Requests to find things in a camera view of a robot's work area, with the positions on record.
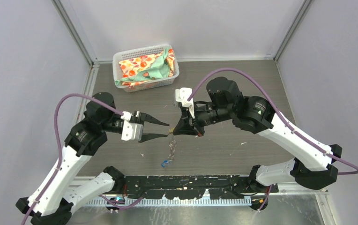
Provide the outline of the metal key organizer plate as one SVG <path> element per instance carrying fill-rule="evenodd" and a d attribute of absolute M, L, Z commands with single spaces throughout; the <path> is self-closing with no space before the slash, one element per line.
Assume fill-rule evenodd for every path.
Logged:
<path fill-rule="evenodd" d="M 170 163 L 174 159 L 176 146 L 177 146 L 177 142 L 174 138 L 172 138 L 171 141 L 169 142 L 170 153 L 167 159 L 168 163 Z"/>

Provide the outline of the blue tagged key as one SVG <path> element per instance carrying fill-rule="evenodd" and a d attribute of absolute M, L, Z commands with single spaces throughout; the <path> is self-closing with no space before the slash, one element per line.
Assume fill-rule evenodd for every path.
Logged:
<path fill-rule="evenodd" d="M 163 162 L 161 163 L 161 166 L 162 166 L 163 168 L 165 168 L 165 167 L 167 167 L 170 163 L 171 163 L 170 160 L 165 160 L 165 161 L 163 161 Z"/>

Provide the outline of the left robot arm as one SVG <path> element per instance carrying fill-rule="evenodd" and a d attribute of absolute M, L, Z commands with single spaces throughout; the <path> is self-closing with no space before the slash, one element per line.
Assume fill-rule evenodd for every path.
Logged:
<path fill-rule="evenodd" d="M 144 133 L 144 123 L 163 125 L 163 122 L 143 112 L 120 111 L 113 95 L 100 92 L 81 95 L 88 101 L 84 118 L 75 124 L 66 139 L 58 141 L 59 156 L 42 184 L 28 197 L 20 198 L 17 209 L 24 214 L 22 224 L 65 225 L 71 216 L 87 202 L 106 192 L 119 194 L 125 187 L 125 176 L 113 166 L 97 177 L 69 190 L 78 172 L 107 142 L 107 133 L 116 133 L 123 141 L 146 142 L 161 137 Z"/>

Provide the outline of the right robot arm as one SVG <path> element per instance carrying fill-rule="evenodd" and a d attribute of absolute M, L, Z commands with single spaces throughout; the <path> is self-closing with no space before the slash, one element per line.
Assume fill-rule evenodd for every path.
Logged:
<path fill-rule="evenodd" d="M 286 182 L 319 190 L 337 181 L 339 172 L 333 163 L 341 156 L 339 145 L 325 145 L 303 132 L 295 133 L 295 126 L 276 113 L 268 100 L 244 96 L 235 81 L 218 77 L 208 82 L 206 90 L 209 102 L 190 99 L 191 88 L 175 90 L 181 118 L 174 135 L 203 136 L 206 126 L 231 120 L 235 127 L 267 138 L 293 156 L 284 163 L 253 166 L 247 179 L 250 190 L 257 193 Z"/>

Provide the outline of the white plastic basket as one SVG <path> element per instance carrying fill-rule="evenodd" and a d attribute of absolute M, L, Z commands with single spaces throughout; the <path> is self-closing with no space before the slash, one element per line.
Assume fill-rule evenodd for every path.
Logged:
<path fill-rule="evenodd" d="M 145 90 L 173 83 L 179 66 L 171 45 L 156 45 L 114 54 L 115 86 L 125 92 Z"/>

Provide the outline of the floral cloth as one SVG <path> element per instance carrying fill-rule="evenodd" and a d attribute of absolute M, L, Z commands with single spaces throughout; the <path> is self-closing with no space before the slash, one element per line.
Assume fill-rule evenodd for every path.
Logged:
<path fill-rule="evenodd" d="M 119 66 L 122 78 L 115 82 L 118 86 L 134 87 L 149 81 L 174 75 L 175 55 L 172 48 L 154 54 L 122 60 Z"/>

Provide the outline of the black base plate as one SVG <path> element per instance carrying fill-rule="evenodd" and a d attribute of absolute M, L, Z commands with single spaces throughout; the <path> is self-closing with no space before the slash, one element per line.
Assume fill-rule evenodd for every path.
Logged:
<path fill-rule="evenodd" d="M 252 194 L 266 194 L 267 187 L 251 182 L 244 175 L 175 175 L 126 176 L 104 194 L 124 195 L 132 199 L 173 200 L 200 199 L 209 194 L 211 199 L 240 199 Z"/>

